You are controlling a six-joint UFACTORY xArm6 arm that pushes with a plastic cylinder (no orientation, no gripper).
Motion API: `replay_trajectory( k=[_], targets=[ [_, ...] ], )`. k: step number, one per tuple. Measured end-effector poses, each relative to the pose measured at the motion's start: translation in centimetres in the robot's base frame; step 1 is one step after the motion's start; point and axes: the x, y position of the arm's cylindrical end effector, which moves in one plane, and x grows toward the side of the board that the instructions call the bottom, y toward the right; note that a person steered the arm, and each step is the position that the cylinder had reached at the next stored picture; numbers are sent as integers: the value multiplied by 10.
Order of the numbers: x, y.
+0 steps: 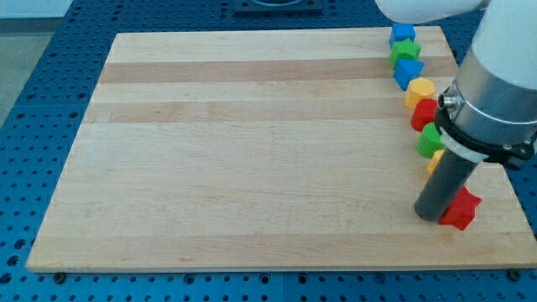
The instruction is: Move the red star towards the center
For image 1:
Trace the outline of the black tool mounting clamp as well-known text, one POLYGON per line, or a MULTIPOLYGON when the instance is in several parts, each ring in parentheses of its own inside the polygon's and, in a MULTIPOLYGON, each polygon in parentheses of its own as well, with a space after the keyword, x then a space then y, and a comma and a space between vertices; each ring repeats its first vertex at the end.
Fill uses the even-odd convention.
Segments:
POLYGON ((507 169, 520 170, 536 154, 535 133, 522 143, 484 143, 465 134, 443 109, 436 110, 434 124, 441 136, 441 142, 458 156, 473 163, 484 161, 501 164, 507 169))

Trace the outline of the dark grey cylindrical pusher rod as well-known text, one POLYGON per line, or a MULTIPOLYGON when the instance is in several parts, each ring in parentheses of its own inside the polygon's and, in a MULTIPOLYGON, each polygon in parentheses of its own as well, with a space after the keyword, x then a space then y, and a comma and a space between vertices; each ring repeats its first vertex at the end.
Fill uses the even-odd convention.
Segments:
POLYGON ((446 149, 414 204, 417 216, 439 221, 477 166, 446 149))

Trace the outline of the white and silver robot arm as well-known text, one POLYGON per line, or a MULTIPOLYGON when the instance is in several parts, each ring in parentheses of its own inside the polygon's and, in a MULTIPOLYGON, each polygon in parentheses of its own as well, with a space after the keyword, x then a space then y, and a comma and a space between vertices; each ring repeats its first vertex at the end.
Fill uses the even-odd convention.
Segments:
POLYGON ((414 204, 439 221, 481 162, 521 169, 536 153, 536 3, 533 0, 377 0, 397 23, 484 14, 453 82, 441 93, 435 128, 446 149, 414 204))

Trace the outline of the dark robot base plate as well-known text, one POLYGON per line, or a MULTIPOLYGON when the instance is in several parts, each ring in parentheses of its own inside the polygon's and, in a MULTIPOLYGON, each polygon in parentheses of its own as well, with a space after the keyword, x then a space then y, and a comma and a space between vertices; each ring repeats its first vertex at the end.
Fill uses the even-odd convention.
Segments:
POLYGON ((323 0, 232 0, 235 15, 254 13, 321 13, 323 0))

